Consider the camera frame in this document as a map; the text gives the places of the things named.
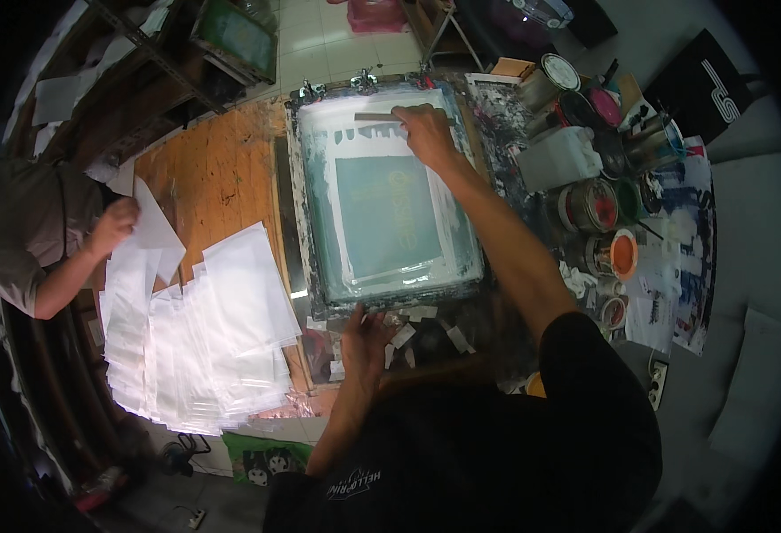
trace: white logo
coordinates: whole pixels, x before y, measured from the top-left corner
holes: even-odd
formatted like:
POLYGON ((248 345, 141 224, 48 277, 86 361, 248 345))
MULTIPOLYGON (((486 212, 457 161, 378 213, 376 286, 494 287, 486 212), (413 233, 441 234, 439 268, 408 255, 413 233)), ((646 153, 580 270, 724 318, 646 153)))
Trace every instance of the white logo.
POLYGON ((705 68, 708 76, 710 76, 710 79, 713 81, 714 85, 716 85, 716 89, 710 91, 710 100, 712 100, 716 105, 716 108, 719 109, 719 114, 722 116, 722 120, 725 120, 725 123, 734 122, 740 116, 740 110, 737 109, 737 104, 728 96, 728 90, 725 88, 725 85, 722 84, 722 80, 719 79, 719 74, 717 74, 710 65, 710 61, 703 60, 702 67, 705 68))

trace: pink plastic bag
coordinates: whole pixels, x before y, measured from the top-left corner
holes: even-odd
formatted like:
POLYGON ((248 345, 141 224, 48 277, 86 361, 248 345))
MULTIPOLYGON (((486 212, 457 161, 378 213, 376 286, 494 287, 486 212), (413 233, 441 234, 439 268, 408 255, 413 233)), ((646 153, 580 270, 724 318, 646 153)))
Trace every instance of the pink plastic bag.
POLYGON ((398 0, 349 0, 346 18, 356 33, 399 33, 406 23, 398 0))

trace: white plastic container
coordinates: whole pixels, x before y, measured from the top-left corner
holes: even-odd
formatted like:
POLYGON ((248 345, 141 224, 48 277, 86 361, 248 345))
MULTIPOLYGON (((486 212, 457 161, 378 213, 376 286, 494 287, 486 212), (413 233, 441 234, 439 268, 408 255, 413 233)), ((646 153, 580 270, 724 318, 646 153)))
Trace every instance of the white plastic container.
POLYGON ((604 164, 592 147, 590 128, 571 126, 536 137, 515 159, 531 193, 600 175, 604 164))

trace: shirt logo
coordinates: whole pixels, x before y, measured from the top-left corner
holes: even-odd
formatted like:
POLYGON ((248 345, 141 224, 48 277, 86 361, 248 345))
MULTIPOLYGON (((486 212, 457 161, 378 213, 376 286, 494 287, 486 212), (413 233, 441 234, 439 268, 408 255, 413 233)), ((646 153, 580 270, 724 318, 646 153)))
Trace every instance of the shirt logo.
POLYGON ((716 108, 719 109, 719 114, 722 116, 722 120, 725 120, 725 123, 734 122, 740 116, 740 110, 737 109, 737 104, 728 96, 728 90, 725 88, 722 80, 719 79, 719 74, 717 74, 716 70, 710 65, 710 61, 706 59, 702 60, 702 67, 705 68, 705 72, 710 76, 710 80, 716 85, 716 88, 713 91, 710 91, 710 100, 712 100, 714 105, 716 105, 716 108))
POLYGON ((381 476, 381 470, 370 472, 363 470, 359 466, 352 471, 346 480, 328 487, 326 496, 329 500, 345 500, 350 496, 370 490, 370 484, 378 481, 381 476))

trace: black sleeve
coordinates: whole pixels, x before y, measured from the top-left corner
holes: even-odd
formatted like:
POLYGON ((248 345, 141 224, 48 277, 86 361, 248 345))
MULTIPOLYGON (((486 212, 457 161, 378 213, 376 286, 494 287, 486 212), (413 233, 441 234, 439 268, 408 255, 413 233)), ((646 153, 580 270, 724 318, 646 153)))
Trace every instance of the black sleeve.
POLYGON ((282 472, 272 476, 269 484, 269 500, 263 518, 263 533, 295 531, 297 523, 310 506, 311 489, 320 480, 302 473, 282 472))
POLYGON ((540 353, 555 429, 554 472, 577 506, 579 529, 629 530, 662 473, 647 392, 585 314, 559 316, 545 330, 540 353))

